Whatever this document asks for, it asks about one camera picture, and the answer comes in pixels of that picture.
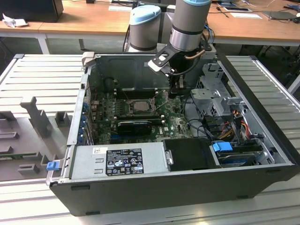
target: laptop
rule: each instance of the laptop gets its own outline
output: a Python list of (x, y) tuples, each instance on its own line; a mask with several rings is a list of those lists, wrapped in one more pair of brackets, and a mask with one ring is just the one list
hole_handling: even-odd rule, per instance
[(263, 13), (273, 20), (292, 20), (296, 16), (289, 12), (277, 12), (277, 11), (263, 11)]

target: green motherboard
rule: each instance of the green motherboard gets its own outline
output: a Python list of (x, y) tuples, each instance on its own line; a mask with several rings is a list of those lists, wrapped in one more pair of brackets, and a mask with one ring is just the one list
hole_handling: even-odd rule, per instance
[[(98, 105), (94, 112), (95, 144), (161, 142), (169, 138), (192, 137), (182, 114), (180, 97), (169, 99), (167, 91), (160, 91), (157, 96), (150, 99), (132, 99), (127, 96), (125, 99), (118, 99), (113, 93), (100, 93), (97, 99)], [(120, 115), (129, 113), (136, 113), (135, 121), (139, 120), (140, 115), (143, 116), (141, 120), (146, 120), (145, 115), (148, 113), (147, 121), (153, 121), (151, 133), (143, 136), (119, 135), (117, 125), (120, 121), (124, 121)], [(160, 119), (152, 119), (153, 116), (159, 116)]]

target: chip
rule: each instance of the chip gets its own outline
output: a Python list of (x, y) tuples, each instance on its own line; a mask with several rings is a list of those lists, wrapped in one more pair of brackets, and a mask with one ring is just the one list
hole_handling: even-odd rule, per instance
[(147, 101), (135, 101), (133, 103), (134, 111), (136, 112), (147, 112), (150, 107)]

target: table leg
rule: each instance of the table leg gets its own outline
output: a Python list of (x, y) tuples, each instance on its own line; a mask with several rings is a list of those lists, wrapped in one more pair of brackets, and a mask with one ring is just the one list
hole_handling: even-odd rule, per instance
[(80, 50), (85, 50), (83, 39), (79, 39)]
[(37, 37), (37, 39), (38, 39), (39, 46), (41, 47), (43, 54), (50, 54), (46, 36), (44, 36), (44, 37), (39, 36), (39, 37)]

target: motherboard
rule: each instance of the motherboard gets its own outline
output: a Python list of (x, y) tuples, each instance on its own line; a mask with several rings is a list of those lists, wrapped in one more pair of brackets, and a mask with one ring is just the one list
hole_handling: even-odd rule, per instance
[(166, 90), (98, 93), (92, 102), (95, 144), (161, 142), (192, 134), (182, 114), (182, 99)]

